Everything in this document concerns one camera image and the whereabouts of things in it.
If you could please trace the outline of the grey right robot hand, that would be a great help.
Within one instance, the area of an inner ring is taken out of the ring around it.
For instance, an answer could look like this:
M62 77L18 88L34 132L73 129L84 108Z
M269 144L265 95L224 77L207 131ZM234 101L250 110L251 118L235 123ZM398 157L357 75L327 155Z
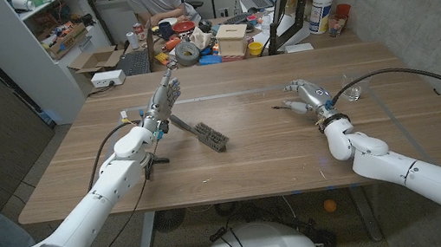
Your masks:
M284 88L285 91L296 92L303 101L283 101L283 104L297 114L306 114L312 111L317 116L327 116L326 102L330 101L331 95L323 88L312 82L302 79L293 80Z

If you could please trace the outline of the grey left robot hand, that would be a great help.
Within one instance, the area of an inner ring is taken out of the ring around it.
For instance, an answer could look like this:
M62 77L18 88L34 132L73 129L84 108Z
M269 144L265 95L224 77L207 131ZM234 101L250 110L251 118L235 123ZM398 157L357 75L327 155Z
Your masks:
M170 117L174 102L181 94L178 79L172 79L171 75L172 70L167 69L147 105L141 126L150 132L156 132L159 123Z

